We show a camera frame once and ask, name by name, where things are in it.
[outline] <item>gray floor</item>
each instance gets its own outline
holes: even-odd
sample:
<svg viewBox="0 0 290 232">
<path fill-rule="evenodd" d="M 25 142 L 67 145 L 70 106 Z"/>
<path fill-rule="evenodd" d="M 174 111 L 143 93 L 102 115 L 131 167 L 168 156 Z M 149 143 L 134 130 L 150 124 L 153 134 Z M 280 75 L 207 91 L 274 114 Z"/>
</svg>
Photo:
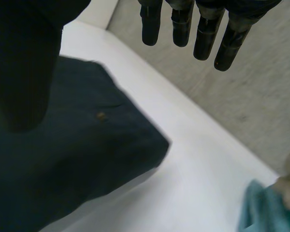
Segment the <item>gray floor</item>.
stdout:
<svg viewBox="0 0 290 232">
<path fill-rule="evenodd" d="M 272 168 L 283 173 L 290 152 L 290 0 L 253 26 L 232 67 L 213 62 L 228 17 L 225 14 L 207 61 L 193 58 L 199 13 L 195 7 L 190 42 L 172 42 L 171 8 L 164 4 L 157 44 L 142 44 L 140 5 L 120 0 L 109 30 L 181 89 Z"/>
</svg>

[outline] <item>blue towel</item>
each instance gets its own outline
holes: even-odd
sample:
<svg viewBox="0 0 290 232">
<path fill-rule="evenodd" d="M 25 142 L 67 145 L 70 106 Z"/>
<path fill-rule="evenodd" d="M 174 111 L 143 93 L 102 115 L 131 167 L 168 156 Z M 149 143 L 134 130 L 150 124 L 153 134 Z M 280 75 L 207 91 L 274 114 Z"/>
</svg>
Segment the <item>blue towel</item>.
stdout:
<svg viewBox="0 0 290 232">
<path fill-rule="evenodd" d="M 288 212 L 281 196 L 257 181 L 247 187 L 239 232 L 290 232 Z"/>
<path fill-rule="evenodd" d="M 36 129 L 0 126 L 0 232 L 37 232 L 166 155 L 167 140 L 101 65 L 59 57 L 50 96 Z"/>
</svg>

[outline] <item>black object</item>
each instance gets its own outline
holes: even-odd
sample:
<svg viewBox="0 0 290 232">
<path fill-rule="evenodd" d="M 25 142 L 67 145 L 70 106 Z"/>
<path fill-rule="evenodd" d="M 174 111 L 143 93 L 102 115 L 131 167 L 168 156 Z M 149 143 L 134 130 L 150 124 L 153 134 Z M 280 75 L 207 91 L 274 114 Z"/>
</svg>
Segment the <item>black object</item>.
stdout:
<svg viewBox="0 0 290 232">
<path fill-rule="evenodd" d="M 185 47 L 189 41 L 192 13 L 194 7 L 193 0 L 166 0 L 173 8 L 173 42 L 179 47 Z"/>
<path fill-rule="evenodd" d="M 148 46 L 155 45 L 158 40 L 162 1 L 139 0 L 143 4 L 140 12 L 143 24 L 142 40 Z"/>
<path fill-rule="evenodd" d="M 0 123 L 29 131 L 48 106 L 61 32 L 90 0 L 0 0 Z"/>
<path fill-rule="evenodd" d="M 45 119 L 0 126 L 0 232 L 37 232 L 162 162 L 168 142 L 104 68 L 59 58 Z"/>
<path fill-rule="evenodd" d="M 226 71 L 231 67 L 253 24 L 281 0 L 227 0 L 229 22 L 218 50 L 214 67 Z"/>
<path fill-rule="evenodd" d="M 200 11 L 197 38 L 193 55 L 198 60 L 208 59 L 223 14 L 225 12 L 223 0 L 196 0 Z"/>
</svg>

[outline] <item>white table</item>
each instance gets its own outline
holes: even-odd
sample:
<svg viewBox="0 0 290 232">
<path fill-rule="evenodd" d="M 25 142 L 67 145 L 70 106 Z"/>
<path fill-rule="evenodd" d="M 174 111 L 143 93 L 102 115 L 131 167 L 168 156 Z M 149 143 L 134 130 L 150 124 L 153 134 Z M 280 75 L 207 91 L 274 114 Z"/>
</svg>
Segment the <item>white table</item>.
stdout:
<svg viewBox="0 0 290 232">
<path fill-rule="evenodd" d="M 61 53 L 105 64 L 173 144 L 147 181 L 90 201 L 43 232 L 236 231 L 248 183 L 270 185 L 277 175 L 112 34 L 74 21 Z"/>
</svg>

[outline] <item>white object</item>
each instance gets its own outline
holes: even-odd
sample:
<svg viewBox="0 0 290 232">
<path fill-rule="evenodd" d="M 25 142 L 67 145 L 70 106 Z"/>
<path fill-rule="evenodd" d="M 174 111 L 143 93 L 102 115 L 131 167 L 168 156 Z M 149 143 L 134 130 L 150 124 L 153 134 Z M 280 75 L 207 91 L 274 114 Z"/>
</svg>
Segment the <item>white object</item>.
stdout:
<svg viewBox="0 0 290 232">
<path fill-rule="evenodd" d="M 61 54 L 103 63 L 173 144 L 147 181 L 90 201 L 43 232 L 235 232 L 249 182 L 275 182 L 273 171 L 114 35 L 74 21 L 64 28 Z"/>
<path fill-rule="evenodd" d="M 79 15 L 77 20 L 106 29 L 118 0 L 91 0 L 89 6 Z"/>
</svg>

